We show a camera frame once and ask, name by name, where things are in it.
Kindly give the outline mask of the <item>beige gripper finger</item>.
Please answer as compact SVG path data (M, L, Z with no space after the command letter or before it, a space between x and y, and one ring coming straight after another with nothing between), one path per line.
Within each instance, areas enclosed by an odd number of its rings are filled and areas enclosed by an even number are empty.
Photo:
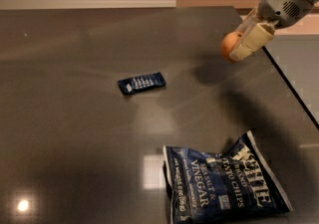
M248 28L256 25L259 22L259 16L256 8L253 8L247 16L245 16L236 28L236 32L243 34Z
M235 31L232 35L235 44L230 49L228 57L231 61L240 62L258 51L274 37L275 29L269 23L254 23L244 31Z

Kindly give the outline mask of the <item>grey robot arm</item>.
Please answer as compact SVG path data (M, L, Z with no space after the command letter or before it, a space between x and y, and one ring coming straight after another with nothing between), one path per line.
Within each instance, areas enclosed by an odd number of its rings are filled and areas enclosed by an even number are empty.
M222 41L222 56L240 62L269 43L278 29L290 27L310 13L318 0L260 0L258 6Z

